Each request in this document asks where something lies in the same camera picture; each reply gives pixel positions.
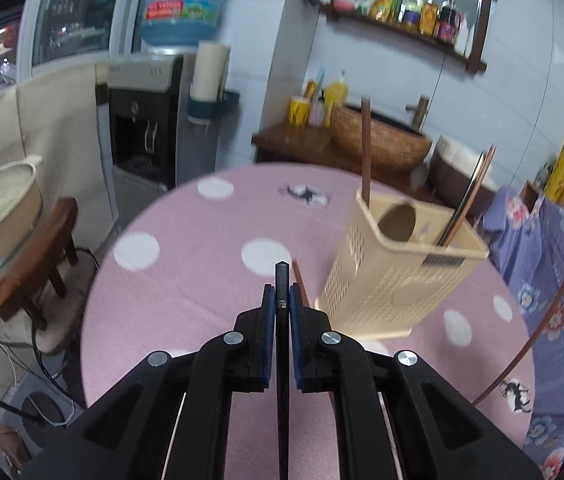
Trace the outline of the brass faucet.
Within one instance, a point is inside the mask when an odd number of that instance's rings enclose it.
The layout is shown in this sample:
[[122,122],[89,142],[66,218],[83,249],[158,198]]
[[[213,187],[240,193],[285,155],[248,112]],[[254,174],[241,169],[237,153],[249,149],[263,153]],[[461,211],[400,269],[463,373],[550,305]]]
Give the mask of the brass faucet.
[[419,130],[423,126],[431,99],[428,96],[420,96],[416,104],[407,104],[405,110],[412,114],[412,128]]

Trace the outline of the woven basin sink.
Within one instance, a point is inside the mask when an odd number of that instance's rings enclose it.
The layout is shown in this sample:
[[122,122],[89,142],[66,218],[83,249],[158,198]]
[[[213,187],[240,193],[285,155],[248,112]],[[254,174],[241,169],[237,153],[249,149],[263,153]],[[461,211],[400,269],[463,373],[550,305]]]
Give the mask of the woven basin sink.
[[[332,141],[352,155],[362,155],[360,106],[334,107],[329,118]],[[373,167],[410,172],[424,162],[432,140],[410,126],[376,112],[371,113],[371,162]]]

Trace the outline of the wooden wall shelf mirror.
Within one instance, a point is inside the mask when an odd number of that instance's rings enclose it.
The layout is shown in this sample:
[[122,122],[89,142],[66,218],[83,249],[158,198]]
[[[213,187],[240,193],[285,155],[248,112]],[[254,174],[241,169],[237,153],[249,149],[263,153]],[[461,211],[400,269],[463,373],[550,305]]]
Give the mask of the wooden wall shelf mirror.
[[409,36],[483,73],[491,6],[497,0],[321,0],[331,20],[351,18]]

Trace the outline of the brown white rice cooker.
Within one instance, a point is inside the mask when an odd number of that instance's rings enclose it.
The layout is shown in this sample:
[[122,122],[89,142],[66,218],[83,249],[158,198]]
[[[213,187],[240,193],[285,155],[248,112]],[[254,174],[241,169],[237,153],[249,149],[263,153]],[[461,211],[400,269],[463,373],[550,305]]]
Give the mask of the brown white rice cooker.
[[[442,203],[452,208],[460,205],[479,158],[480,155],[451,136],[439,136],[430,161],[428,183]],[[468,214],[479,216],[497,191],[498,185],[488,169]]]

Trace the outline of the dark wooden chopstick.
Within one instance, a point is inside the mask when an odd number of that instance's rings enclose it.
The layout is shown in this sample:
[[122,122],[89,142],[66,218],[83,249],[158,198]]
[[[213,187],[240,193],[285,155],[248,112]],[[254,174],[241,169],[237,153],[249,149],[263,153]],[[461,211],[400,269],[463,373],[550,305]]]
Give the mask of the dark wooden chopstick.
[[280,261],[275,265],[275,342],[276,342],[276,417],[279,445],[279,474],[288,479],[289,440],[289,349],[288,349],[288,289],[289,266]]

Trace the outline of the yellow cup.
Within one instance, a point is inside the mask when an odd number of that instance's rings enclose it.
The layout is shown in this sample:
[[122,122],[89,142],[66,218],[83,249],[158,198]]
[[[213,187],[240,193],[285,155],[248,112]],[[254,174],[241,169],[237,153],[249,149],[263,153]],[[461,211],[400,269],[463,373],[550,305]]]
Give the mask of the yellow cup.
[[287,119],[293,127],[303,127],[308,123],[311,101],[303,96],[293,96],[289,101]]

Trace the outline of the dark wooden stool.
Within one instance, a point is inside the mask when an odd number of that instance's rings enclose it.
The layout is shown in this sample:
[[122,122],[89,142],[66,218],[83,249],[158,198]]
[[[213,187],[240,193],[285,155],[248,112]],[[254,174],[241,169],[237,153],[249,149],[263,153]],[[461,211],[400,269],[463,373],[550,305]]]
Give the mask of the dark wooden stool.
[[33,296],[47,282],[59,298],[67,296],[68,289],[58,266],[64,260],[70,266],[79,262],[72,238],[78,214],[79,207],[74,197],[59,197],[39,231],[17,257],[8,274],[0,280],[0,318],[3,321],[24,310],[36,328],[46,329],[47,319],[42,309],[33,302]]

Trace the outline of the blue water jug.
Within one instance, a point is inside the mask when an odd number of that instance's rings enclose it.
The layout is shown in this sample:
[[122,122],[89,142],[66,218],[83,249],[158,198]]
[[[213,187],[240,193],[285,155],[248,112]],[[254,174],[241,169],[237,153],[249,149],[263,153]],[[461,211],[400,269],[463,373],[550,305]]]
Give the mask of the blue water jug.
[[151,47],[196,47],[217,36],[224,0],[143,0],[140,39]]

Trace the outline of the yellow soap bottle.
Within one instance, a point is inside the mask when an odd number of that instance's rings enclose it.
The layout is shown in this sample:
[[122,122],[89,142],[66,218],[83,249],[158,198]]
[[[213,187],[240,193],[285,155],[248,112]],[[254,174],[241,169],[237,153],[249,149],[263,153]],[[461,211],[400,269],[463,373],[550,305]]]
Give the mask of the yellow soap bottle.
[[324,90],[324,120],[323,126],[331,127],[331,117],[334,108],[346,103],[349,87],[346,81],[345,72],[341,72],[338,79],[334,80],[325,87]]

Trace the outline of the pink polka dot tablecloth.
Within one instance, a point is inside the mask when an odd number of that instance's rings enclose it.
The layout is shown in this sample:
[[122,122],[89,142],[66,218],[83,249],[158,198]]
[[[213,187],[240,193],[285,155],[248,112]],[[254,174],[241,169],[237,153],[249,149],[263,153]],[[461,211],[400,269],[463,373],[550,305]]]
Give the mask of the pink polka dot tablecloth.
[[[299,262],[312,307],[346,240],[360,178],[309,165],[261,164],[180,186],[128,226],[104,258],[88,298],[81,342],[85,399],[93,404],[149,352],[197,351],[259,307],[280,260]],[[517,302],[488,259],[409,337],[361,341],[391,356],[413,350],[472,401],[527,339]],[[478,408],[514,451],[478,479],[541,479],[522,452],[534,403],[525,358]],[[274,373],[265,393],[235,394],[225,479],[278,479]],[[339,479],[327,393],[291,378],[290,479]]]

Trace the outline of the purple floral cloth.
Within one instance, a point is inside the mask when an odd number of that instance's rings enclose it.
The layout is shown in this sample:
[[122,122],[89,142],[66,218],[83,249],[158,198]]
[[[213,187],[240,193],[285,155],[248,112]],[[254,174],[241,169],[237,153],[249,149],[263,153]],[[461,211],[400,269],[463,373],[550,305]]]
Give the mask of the purple floral cloth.
[[564,208],[544,196],[526,205],[513,188],[500,188],[478,231],[537,338],[528,353],[535,401],[523,450],[544,478],[555,479],[564,468]]

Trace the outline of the water dispenser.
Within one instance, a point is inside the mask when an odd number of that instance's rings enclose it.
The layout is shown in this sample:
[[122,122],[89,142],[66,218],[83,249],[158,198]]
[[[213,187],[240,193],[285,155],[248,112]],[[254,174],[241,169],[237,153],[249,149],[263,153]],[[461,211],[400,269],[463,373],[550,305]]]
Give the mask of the water dispenser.
[[219,127],[187,116],[196,54],[134,55],[108,66],[112,187],[119,226],[216,169]]

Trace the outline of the steel spoon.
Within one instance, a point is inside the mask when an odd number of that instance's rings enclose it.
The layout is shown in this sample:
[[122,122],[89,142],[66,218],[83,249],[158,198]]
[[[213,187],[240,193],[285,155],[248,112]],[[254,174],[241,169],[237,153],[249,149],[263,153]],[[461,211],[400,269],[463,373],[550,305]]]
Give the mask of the steel spoon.
[[387,240],[407,243],[410,240],[416,222],[415,208],[408,203],[388,209],[378,220],[377,227]]

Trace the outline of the beige plastic utensil holder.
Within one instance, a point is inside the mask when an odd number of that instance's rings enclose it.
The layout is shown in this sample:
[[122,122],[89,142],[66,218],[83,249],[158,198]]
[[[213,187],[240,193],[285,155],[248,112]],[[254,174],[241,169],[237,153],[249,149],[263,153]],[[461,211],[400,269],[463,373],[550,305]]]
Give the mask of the beige plastic utensil holder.
[[[410,240],[384,236],[378,221],[401,204],[415,209]],[[489,249],[468,223],[449,246],[439,240],[452,210],[373,191],[366,203],[355,194],[348,231],[314,307],[337,332],[361,339],[405,337],[456,289]]]

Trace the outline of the yellow roll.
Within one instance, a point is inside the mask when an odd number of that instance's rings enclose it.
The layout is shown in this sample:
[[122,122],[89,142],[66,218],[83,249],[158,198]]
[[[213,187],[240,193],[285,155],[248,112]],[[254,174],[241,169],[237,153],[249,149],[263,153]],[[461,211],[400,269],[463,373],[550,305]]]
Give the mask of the yellow roll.
[[553,170],[546,186],[544,187],[544,195],[552,202],[556,202],[564,190],[564,143],[560,154],[555,161]]

